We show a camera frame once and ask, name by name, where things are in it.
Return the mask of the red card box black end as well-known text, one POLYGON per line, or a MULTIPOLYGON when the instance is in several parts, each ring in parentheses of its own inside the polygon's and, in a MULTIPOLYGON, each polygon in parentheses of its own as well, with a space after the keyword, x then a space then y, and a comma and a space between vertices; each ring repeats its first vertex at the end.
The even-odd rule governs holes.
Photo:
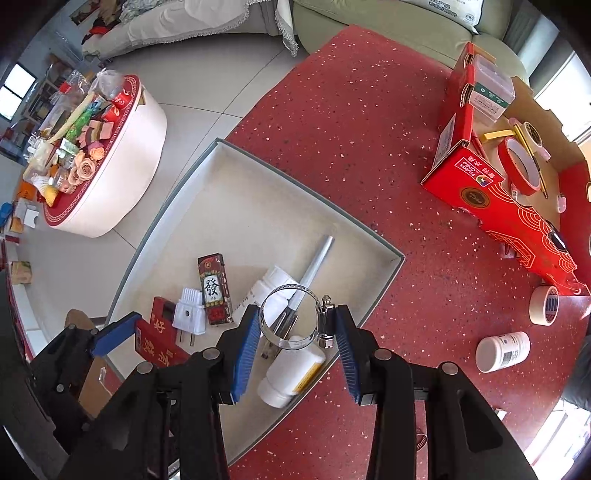
POLYGON ((176 366, 190 358, 176 342, 173 345, 161 343, 151 329, 150 321, 139 320, 135 325, 135 351, 144 360, 159 368, 176 366))

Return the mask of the white plug adapter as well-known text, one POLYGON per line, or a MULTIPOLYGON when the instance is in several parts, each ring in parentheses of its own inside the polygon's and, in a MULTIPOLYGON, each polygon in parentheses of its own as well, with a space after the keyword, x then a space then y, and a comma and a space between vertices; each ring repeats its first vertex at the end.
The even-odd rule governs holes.
POLYGON ((177 332, 177 342, 189 340, 194 345, 195 337, 206 332, 204 297, 197 289, 184 287, 175 304, 172 326, 177 332))

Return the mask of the small white pill bottle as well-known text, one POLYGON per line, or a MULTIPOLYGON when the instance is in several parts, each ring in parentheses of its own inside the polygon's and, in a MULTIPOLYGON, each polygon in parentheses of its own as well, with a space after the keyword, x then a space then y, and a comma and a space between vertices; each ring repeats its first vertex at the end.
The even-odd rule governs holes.
POLYGON ((297 281, 279 266, 271 266, 263 277, 252 285, 252 288, 245 295, 245 299, 232 312, 232 320, 238 325, 249 305, 260 306, 264 304, 263 316, 266 325, 273 325, 274 321, 283 313, 283 310, 287 308, 288 302, 290 302, 290 298, 294 296, 296 290, 283 289, 274 294, 270 294, 270 292, 288 284, 297 284, 297 281))

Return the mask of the red flat box gold text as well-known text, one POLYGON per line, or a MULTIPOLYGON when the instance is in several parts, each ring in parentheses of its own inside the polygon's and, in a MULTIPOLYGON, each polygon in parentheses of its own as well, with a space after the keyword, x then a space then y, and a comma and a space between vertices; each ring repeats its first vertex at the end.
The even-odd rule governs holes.
POLYGON ((176 304, 163 297, 153 298, 150 313, 151 329, 156 338, 163 344, 173 345, 176 342, 176 329, 173 327, 173 319, 176 304))

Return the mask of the white bottle grey label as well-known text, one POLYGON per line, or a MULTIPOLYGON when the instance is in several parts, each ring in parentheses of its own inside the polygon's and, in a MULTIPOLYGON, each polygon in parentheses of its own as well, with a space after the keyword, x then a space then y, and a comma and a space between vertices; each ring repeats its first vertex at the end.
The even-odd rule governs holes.
POLYGON ((482 339, 476 349, 476 365, 481 373, 492 373, 524 362, 531 342, 525 332, 512 332, 482 339))

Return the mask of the red mahjong lighter box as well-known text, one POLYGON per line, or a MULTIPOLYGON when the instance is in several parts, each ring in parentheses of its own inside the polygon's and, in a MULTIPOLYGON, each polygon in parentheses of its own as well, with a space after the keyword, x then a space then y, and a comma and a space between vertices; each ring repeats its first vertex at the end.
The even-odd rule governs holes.
POLYGON ((214 253, 199 257, 197 270, 208 323, 211 325, 231 323, 232 308, 223 256, 221 253, 214 253))

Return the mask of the round white side table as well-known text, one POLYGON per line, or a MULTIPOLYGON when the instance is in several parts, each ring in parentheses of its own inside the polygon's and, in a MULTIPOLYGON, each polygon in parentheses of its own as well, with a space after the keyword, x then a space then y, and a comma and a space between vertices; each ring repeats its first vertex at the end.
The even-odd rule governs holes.
POLYGON ((138 76, 99 72, 23 175, 45 223, 88 238, 112 230, 139 202, 158 168, 167 119, 138 76))

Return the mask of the white bottle yellow label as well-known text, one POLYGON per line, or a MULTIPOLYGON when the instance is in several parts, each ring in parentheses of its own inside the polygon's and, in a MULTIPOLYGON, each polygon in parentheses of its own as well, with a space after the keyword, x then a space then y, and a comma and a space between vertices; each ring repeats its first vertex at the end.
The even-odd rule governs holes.
POLYGON ((270 407, 286 407, 304 391, 324 364, 325 353, 315 343, 298 350, 283 349, 260 381, 257 394, 270 407))

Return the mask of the masking tape roll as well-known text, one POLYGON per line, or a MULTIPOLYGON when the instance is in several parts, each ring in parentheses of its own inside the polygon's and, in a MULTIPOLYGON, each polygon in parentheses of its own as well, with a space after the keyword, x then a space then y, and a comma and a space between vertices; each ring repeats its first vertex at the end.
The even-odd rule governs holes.
POLYGON ((555 286, 537 287, 530 298, 530 321, 539 326, 551 326, 558 316, 559 305, 559 292, 555 286))

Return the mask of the white tray grey rim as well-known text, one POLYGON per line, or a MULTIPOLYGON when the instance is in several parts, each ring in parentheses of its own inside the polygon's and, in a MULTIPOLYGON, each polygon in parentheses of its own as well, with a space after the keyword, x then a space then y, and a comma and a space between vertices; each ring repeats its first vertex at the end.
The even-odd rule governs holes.
POLYGON ((327 237, 332 246, 312 281, 365 323, 401 270, 404 254, 296 179, 216 140, 172 190, 137 246, 110 306, 116 321, 148 315, 155 297, 179 299, 199 284, 197 261, 224 258, 233 304, 270 267, 301 279, 327 237))

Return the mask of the silver pen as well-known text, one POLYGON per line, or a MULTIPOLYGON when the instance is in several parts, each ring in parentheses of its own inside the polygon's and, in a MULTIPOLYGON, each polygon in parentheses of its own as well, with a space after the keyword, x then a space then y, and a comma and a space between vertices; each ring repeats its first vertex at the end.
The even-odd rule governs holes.
POLYGON ((328 256, 329 249, 332 247, 332 243, 334 243, 334 237, 331 235, 325 237, 322 240, 321 246, 318 247, 317 251, 315 251, 314 257, 312 257, 310 264, 308 264, 307 270, 304 272, 303 279, 301 279, 301 285, 307 286, 311 289, 311 283, 315 280, 315 277, 318 275, 318 271, 320 271, 322 267, 322 263, 325 261, 325 257, 328 256))

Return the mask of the large red cardboard box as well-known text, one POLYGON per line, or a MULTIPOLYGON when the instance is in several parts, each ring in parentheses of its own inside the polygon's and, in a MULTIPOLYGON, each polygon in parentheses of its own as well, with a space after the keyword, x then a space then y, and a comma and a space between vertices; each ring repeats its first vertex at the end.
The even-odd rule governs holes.
POLYGON ((590 292, 589 168, 520 78, 465 44, 448 79, 440 136, 422 186, 475 216, 521 265, 565 296, 590 292))

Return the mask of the red tape roll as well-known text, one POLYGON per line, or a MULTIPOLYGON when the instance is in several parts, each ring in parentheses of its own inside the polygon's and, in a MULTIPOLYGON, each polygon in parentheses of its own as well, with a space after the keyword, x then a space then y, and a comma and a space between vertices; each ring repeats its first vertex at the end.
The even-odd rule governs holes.
POLYGON ((497 146, 497 154, 507 178, 523 195, 541 190, 541 176, 532 155, 514 137, 504 138, 497 146))

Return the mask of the tape roll inside box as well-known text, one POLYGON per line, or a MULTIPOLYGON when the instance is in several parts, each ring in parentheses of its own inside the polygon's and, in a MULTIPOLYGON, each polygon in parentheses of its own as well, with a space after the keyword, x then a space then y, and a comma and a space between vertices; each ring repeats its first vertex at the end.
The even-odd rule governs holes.
POLYGON ((516 118, 511 117, 509 123, 512 127, 519 128, 522 136, 531 150, 533 157, 540 158, 546 162, 551 159, 551 154, 544 147, 541 135, 533 124, 528 121, 520 122, 516 118))

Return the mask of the clear plastic container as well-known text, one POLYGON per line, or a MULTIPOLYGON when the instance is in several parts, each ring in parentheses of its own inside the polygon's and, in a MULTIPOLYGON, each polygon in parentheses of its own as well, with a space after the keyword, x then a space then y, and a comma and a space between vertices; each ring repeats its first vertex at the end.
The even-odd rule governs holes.
POLYGON ((515 100, 512 79, 480 54, 474 57, 475 85, 470 104, 490 122, 497 122, 515 100))

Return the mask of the green sofa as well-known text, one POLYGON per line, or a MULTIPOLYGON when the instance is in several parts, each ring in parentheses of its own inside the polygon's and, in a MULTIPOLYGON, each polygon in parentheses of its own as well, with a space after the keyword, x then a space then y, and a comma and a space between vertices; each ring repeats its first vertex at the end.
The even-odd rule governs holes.
POLYGON ((510 77, 529 81, 522 61, 504 42, 512 1, 484 1, 480 22, 469 30, 451 17, 411 1, 295 1, 294 28, 308 53, 351 25, 373 30, 448 67, 467 42, 486 50, 510 77))

